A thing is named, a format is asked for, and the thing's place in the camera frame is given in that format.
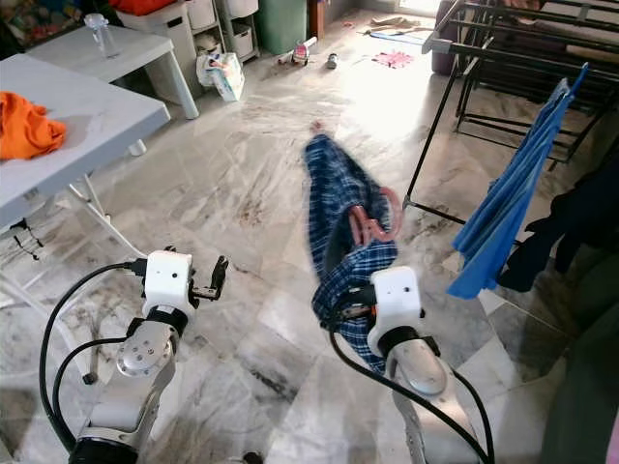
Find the orange garment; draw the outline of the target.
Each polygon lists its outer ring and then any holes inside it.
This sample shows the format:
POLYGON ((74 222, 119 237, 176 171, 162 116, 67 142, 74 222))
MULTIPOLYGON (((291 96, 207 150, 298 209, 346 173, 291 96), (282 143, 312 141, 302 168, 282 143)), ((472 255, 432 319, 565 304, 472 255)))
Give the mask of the orange garment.
POLYGON ((61 149, 68 128, 44 106, 13 92, 0 93, 0 160, 33 160, 61 149))

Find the blue plaid garment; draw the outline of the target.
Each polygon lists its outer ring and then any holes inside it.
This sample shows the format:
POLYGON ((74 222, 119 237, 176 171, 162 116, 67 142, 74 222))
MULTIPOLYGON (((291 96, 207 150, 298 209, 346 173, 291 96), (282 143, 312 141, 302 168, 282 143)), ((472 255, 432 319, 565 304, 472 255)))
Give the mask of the blue plaid garment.
POLYGON ((327 133, 309 139, 304 165, 309 177, 307 243, 318 279, 312 309, 327 329, 338 319, 340 298, 393 265, 398 248, 393 240, 372 239, 359 245, 354 239, 350 209, 357 205, 368 219, 389 228, 389 200, 367 171, 327 133))

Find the packaged tissue pack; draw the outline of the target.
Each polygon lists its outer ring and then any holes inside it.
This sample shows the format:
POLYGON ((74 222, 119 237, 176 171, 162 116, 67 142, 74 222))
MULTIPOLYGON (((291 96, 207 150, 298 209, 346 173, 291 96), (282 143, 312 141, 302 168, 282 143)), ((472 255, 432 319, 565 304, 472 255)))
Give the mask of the packaged tissue pack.
POLYGON ((242 62, 235 52, 199 54, 195 71, 200 84, 213 87, 225 102, 238 102, 244 92, 242 62))

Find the clear plastic bottle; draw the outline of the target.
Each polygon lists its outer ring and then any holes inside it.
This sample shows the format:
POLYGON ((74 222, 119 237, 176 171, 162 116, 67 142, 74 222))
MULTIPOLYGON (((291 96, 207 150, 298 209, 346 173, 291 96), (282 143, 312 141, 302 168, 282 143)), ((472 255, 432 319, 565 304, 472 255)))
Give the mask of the clear plastic bottle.
POLYGON ((101 51, 102 57, 111 59, 119 56, 120 50, 118 44, 115 43, 114 37, 111 35, 109 19, 107 19, 104 14, 85 14, 83 23, 89 28, 90 32, 92 32, 92 37, 94 41, 96 41, 96 45, 101 51))

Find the pink clothes hanger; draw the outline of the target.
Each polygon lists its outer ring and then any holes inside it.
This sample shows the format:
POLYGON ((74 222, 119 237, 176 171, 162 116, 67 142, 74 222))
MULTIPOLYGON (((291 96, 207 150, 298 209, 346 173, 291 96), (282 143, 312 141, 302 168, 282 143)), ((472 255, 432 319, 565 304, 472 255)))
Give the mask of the pink clothes hanger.
POLYGON ((363 205, 350 205, 346 209, 349 228, 352 230, 352 239, 355 247, 366 247, 371 242, 393 242, 398 237, 403 223, 403 210, 401 199, 397 192, 388 188, 380 187, 379 193, 388 204, 388 225, 374 217, 369 217, 367 209, 363 205))

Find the red cloth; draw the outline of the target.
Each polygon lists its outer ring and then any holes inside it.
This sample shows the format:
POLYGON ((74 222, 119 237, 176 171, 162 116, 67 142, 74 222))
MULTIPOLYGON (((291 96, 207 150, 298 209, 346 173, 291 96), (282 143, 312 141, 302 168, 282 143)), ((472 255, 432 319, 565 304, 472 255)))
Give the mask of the red cloth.
POLYGON ((149 16, 177 0, 107 0, 115 12, 132 16, 149 16))

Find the dark green sofa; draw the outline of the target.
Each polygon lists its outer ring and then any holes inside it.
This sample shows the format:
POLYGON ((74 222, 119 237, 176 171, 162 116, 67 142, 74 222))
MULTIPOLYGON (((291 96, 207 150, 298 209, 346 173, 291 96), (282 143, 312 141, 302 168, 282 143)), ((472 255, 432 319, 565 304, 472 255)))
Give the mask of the dark green sofa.
POLYGON ((619 252, 585 271, 571 315, 580 333, 548 412, 539 464, 619 464, 619 252))

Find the black metal drying rack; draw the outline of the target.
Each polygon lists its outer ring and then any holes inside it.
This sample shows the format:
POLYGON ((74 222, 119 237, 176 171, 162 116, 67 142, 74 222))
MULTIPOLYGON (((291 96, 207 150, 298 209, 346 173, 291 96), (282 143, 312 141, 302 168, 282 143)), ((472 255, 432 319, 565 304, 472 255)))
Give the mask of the black metal drying rack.
POLYGON ((522 8, 515 0, 441 1, 445 9, 421 44, 421 52, 430 55, 427 39, 438 25, 459 25, 461 31, 456 43, 447 43, 455 62, 408 182, 403 207, 461 224, 461 217, 414 199, 448 102, 456 102, 453 132, 459 135, 468 127, 526 135, 529 121, 470 110, 474 90, 542 101, 558 80, 574 80, 588 63, 591 72, 584 76, 572 104, 572 109, 587 116, 587 124, 558 133, 549 158, 549 168, 566 166, 604 116, 619 112, 619 0, 538 0, 535 8, 522 8))

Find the beige cloth scrap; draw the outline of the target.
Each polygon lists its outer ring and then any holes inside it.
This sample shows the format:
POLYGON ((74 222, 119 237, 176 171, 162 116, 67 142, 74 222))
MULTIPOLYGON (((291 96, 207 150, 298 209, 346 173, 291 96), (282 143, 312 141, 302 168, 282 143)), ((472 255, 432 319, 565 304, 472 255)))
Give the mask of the beige cloth scrap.
POLYGON ((425 30, 420 19, 414 19, 405 16, 390 16, 380 19, 372 19, 368 23, 369 32, 389 32, 389 34, 407 34, 407 32, 416 32, 425 30))

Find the light blue flat mat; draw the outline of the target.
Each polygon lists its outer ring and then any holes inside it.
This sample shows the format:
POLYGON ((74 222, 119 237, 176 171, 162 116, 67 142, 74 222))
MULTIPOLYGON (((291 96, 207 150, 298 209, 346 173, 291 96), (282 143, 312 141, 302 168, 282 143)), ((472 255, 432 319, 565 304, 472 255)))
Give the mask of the light blue flat mat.
POLYGON ((375 37, 376 39, 393 41, 393 43, 402 44, 415 44, 421 45, 425 42, 425 37, 412 35, 412 34, 385 34, 385 32, 379 31, 367 31, 368 37, 375 37))

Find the small colourful toy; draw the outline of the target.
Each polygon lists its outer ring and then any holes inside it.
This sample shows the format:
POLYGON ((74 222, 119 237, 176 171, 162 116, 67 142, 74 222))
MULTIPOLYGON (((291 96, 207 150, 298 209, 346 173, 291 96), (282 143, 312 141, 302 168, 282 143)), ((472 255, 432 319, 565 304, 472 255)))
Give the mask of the small colourful toy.
POLYGON ((309 37, 304 43, 298 43, 291 52, 278 58, 279 65, 306 67, 310 64, 310 50, 318 43, 318 37, 309 37))

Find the bright blue garment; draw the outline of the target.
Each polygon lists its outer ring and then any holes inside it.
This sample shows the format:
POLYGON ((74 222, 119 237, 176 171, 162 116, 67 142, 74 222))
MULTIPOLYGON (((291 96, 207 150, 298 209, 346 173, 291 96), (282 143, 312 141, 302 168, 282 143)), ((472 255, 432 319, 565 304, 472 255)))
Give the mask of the bright blue garment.
POLYGON ((584 63, 574 80, 561 79, 541 107, 508 167, 490 183, 486 198, 453 240, 461 257, 459 274, 447 295, 473 300, 498 283, 498 276, 515 246, 520 225, 530 207, 545 160, 551 155, 563 115, 591 66, 584 63))

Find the green laundry basket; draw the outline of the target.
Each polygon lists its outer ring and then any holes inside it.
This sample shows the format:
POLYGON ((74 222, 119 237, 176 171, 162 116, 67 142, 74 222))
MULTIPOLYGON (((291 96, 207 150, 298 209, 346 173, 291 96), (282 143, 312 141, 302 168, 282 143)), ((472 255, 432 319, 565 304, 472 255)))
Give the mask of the green laundry basket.
POLYGON ((267 53, 291 52, 307 39, 307 0, 259 0, 257 39, 267 53))

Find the dark navy garment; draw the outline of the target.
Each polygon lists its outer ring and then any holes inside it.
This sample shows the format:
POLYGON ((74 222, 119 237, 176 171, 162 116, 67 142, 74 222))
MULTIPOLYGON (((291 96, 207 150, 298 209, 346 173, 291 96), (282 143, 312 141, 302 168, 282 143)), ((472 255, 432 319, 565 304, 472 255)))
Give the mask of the dark navy garment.
POLYGON ((549 259, 564 274, 583 245, 604 247, 619 231, 619 156, 584 174, 551 202, 551 212, 530 222, 529 238, 517 245, 498 277, 501 287, 518 292, 532 288, 549 259))

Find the small white table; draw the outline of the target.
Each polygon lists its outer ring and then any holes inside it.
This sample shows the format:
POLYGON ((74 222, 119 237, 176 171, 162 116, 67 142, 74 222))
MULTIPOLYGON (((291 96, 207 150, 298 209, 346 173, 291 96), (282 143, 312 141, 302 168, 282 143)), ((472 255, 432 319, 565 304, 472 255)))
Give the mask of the small white table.
POLYGON ((110 26, 107 30, 114 43, 115 56, 105 56, 101 46, 94 40, 93 32, 87 27, 75 28, 47 43, 35 45, 27 49, 26 53, 49 65, 67 68, 102 81, 118 80, 140 68, 154 68, 158 71, 154 80, 163 81, 173 89, 174 97, 171 100, 181 106, 183 116, 189 120, 198 118, 197 102, 183 75, 180 62, 174 56, 172 40, 132 28, 110 26))

